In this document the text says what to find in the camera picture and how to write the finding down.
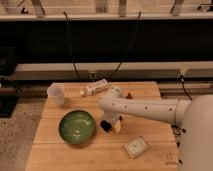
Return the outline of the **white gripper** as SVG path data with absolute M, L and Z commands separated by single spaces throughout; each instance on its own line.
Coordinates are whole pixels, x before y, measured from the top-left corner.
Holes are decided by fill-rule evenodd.
M 115 132 L 120 132 L 121 130 L 121 120 L 122 117 L 120 114 L 116 114 L 116 113 L 106 113 L 104 120 L 113 125 L 113 129 L 115 130 Z

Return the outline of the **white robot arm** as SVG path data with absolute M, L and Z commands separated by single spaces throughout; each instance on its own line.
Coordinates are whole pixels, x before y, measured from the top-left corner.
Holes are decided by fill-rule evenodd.
M 178 171 L 213 171 L 213 95 L 192 101 L 126 99 L 112 87 L 99 101 L 106 115 L 129 114 L 176 125 L 181 129 Z

